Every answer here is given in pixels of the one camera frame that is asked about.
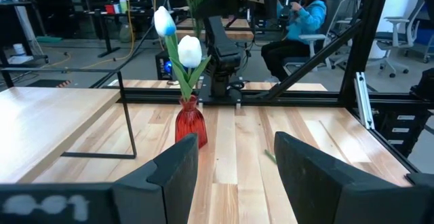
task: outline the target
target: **wooden table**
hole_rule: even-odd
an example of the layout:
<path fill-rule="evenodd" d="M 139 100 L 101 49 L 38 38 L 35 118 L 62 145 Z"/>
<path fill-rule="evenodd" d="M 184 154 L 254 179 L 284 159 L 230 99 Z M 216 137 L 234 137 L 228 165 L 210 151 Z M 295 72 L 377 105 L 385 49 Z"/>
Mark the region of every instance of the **wooden table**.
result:
<path fill-rule="evenodd" d="M 129 87 L 166 87 L 165 81 L 125 81 Z M 271 83 L 248 83 L 269 89 Z M 291 90 L 326 90 L 299 83 Z M 178 105 L 129 105 L 136 160 L 61 157 L 35 182 L 115 181 L 174 144 Z M 204 107 L 208 144 L 199 152 L 199 172 L 189 223 L 296 223 L 273 152 L 284 131 L 344 162 L 401 186 L 408 171 L 346 110 L 296 107 Z M 127 153 L 121 105 L 110 108 L 70 149 Z"/>
<path fill-rule="evenodd" d="M 0 182 L 31 182 L 120 98 L 118 90 L 10 88 L 0 93 Z"/>
<path fill-rule="evenodd" d="M 229 23 L 228 19 L 222 19 L 222 25 L 226 26 L 228 23 Z M 182 21 L 181 23 L 179 23 L 177 26 L 192 27 L 193 21 L 190 18 L 188 18 Z M 242 19 L 236 19 L 236 21 L 232 23 L 231 27 L 250 28 L 247 20 L 242 20 Z M 186 35 L 193 36 L 195 34 L 193 30 L 176 30 L 176 35 L 178 36 L 178 39 L 181 39 Z M 253 39 L 253 33 L 251 31 L 226 31 L 226 35 L 228 36 L 229 39 L 234 39 L 234 40 Z M 201 38 L 205 38 L 205 31 L 202 31 Z"/>

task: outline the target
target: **desk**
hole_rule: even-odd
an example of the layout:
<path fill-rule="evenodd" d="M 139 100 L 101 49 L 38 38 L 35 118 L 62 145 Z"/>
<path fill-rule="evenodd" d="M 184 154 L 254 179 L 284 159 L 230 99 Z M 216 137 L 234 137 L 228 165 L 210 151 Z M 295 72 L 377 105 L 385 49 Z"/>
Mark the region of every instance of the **desk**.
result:
<path fill-rule="evenodd" d="M 222 25 L 226 26 L 228 23 L 228 19 L 222 19 Z M 190 18 L 187 18 L 186 20 L 177 24 L 177 26 L 193 27 L 193 21 Z M 236 19 L 234 23 L 232 23 L 231 27 L 250 28 L 247 20 L 242 19 Z M 176 30 L 176 35 L 178 36 L 178 39 L 181 39 L 186 35 L 194 36 L 195 33 L 193 30 Z M 226 35 L 229 39 L 234 40 L 253 40 L 254 37 L 251 31 L 226 31 Z M 205 31 L 202 31 L 201 38 L 205 38 Z"/>
<path fill-rule="evenodd" d="M 128 87 L 166 87 L 165 81 L 125 81 Z M 248 83 L 268 89 L 271 83 Z M 326 90 L 296 84 L 291 90 Z M 59 158 L 35 182 L 115 181 L 174 144 L 179 105 L 130 104 L 136 160 Z M 125 153 L 121 105 L 111 107 L 70 151 Z M 274 133 L 285 131 L 347 163 L 401 186 L 408 171 L 346 110 L 296 107 L 204 107 L 208 144 L 199 152 L 199 172 L 190 224 L 296 223 L 273 152 Z"/>
<path fill-rule="evenodd" d="M 120 98 L 118 90 L 10 88 L 0 93 L 0 182 L 31 182 Z"/>

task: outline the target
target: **floor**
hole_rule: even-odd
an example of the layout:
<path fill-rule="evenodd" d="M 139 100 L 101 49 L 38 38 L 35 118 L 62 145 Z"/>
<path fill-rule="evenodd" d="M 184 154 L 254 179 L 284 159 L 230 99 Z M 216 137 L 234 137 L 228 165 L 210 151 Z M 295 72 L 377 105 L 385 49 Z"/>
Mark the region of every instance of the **floor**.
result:
<path fill-rule="evenodd" d="M 252 47 L 252 57 L 248 59 L 248 63 L 244 70 L 240 71 L 240 76 L 244 80 L 249 81 L 264 81 L 270 76 L 262 57 L 260 57 L 260 44 Z M 51 64 L 56 64 L 51 67 L 68 67 L 68 68 L 83 68 L 90 67 L 93 64 L 102 62 L 99 65 L 94 65 L 92 68 L 109 69 L 119 66 L 126 58 L 131 50 L 129 43 L 119 43 L 112 41 L 112 46 L 120 46 L 121 49 L 104 58 L 97 58 L 97 55 L 105 50 L 105 44 L 99 40 L 77 40 L 67 39 L 60 43 L 42 43 L 41 47 L 45 54 L 50 58 Z M 155 58 L 154 56 L 161 51 L 159 44 L 153 45 L 150 41 L 145 41 L 139 48 L 139 55 L 133 59 L 128 65 L 122 69 L 124 79 L 157 79 Z M 407 92 L 411 86 L 416 85 L 422 76 L 422 72 L 433 68 L 434 63 L 423 63 L 420 57 L 410 54 L 409 57 L 403 57 L 401 54 L 392 54 L 392 60 L 406 64 L 410 68 L 409 74 L 398 73 L 396 78 L 389 78 L 388 71 L 379 72 L 379 66 L 368 67 L 366 69 L 366 78 L 369 89 L 379 92 Z M 336 68 L 328 70 L 320 68 L 318 72 L 311 72 L 303 77 L 300 82 L 305 83 L 321 83 L 329 91 L 339 91 L 342 83 L 344 70 Z M 88 88 L 93 83 L 97 82 L 103 73 L 40 73 L 30 74 L 21 77 L 17 80 L 17 86 L 25 86 L 38 79 L 61 79 L 70 80 L 70 87 Z M 434 119 L 431 118 L 427 124 L 427 129 L 420 135 L 419 141 L 414 148 L 414 152 L 410 155 L 410 161 L 423 172 L 434 173 Z"/>

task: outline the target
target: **workstation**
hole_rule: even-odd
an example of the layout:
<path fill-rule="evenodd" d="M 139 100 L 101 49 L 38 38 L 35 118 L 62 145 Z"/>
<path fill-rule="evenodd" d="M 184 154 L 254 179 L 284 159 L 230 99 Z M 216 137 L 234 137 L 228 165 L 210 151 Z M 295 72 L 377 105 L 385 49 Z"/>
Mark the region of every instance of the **workstation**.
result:
<path fill-rule="evenodd" d="M 237 75 L 263 31 L 238 11 L 249 6 L 255 18 L 272 18 L 276 0 L 203 0 L 189 18 L 172 20 L 170 37 L 160 35 L 155 12 L 160 40 L 152 45 L 161 41 L 166 52 L 142 53 L 158 80 L 126 74 L 139 48 L 106 69 L 3 66 L 0 221 L 432 223 L 433 175 L 408 158 L 416 142 L 393 145 L 375 118 L 393 111 L 428 120 L 432 69 L 409 91 L 370 91 L 366 64 L 386 0 L 360 1 L 344 20 L 349 27 L 280 82 Z M 184 71 L 185 84 L 170 38 L 181 40 L 181 59 L 183 40 L 196 35 L 191 18 L 203 21 L 198 37 L 208 59 L 200 62 L 208 64 Z M 350 40 L 338 91 L 302 81 Z M 87 88 L 53 88 L 21 86 L 10 75 L 28 72 L 101 76 Z M 182 100 L 186 88 L 190 105 Z M 178 140 L 187 106 L 206 129 Z M 401 127 L 407 121 L 398 119 Z"/>

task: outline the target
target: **vase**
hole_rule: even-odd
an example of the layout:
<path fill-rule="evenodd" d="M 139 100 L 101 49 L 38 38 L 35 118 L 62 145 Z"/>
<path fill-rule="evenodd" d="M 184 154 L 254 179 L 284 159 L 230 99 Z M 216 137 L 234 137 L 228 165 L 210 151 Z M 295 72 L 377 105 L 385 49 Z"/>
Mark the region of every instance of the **vase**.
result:
<path fill-rule="evenodd" d="M 182 98 L 179 100 L 182 109 L 176 117 L 175 141 L 179 142 L 189 133 L 197 133 L 199 148 L 207 142 L 205 119 L 202 113 L 196 108 L 197 97 L 191 96 L 190 101 L 186 102 Z"/>

